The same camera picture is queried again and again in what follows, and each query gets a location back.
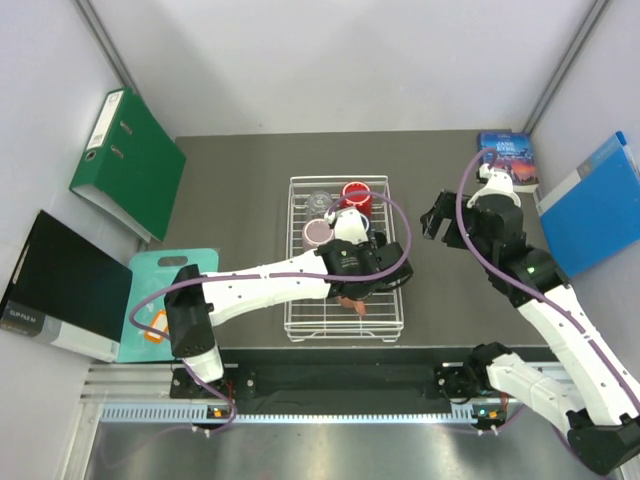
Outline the lilac ceramic mug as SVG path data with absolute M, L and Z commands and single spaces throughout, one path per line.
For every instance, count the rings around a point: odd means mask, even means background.
M 309 220 L 302 229 L 302 247 L 305 251 L 322 246 L 334 238 L 334 230 L 322 218 Z

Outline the dark blue mug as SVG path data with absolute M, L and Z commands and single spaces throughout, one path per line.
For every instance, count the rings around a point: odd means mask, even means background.
M 370 219 L 364 215 L 364 214 L 360 214 L 360 218 L 361 218 L 361 222 L 363 224 L 363 228 L 365 230 L 365 233 L 367 236 L 371 235 L 371 223 L 370 223 Z

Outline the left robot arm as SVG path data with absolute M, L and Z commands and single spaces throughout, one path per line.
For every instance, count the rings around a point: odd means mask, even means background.
M 205 396 L 226 387 L 214 328 L 243 314 L 300 300 L 361 301 L 403 286 L 413 276 L 397 243 L 334 239 L 298 256 L 236 272 L 179 271 L 164 296 L 172 355 Z

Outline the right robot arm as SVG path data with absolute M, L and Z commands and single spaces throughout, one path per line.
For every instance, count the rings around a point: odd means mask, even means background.
M 605 476 L 639 455 L 639 382 L 589 320 L 549 252 L 526 241 L 511 194 L 477 198 L 443 190 L 420 218 L 432 239 L 472 253 L 491 285 L 542 336 L 571 379 L 567 387 L 498 342 L 480 344 L 456 368 L 434 373 L 442 395 L 506 394 L 547 420 L 592 472 Z

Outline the terracotta pink mug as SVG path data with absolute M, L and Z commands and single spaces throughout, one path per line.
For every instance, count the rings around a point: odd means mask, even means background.
M 340 296 L 337 301 L 342 307 L 353 310 L 360 318 L 366 315 L 366 305 L 362 300 L 352 300 L 348 297 Z

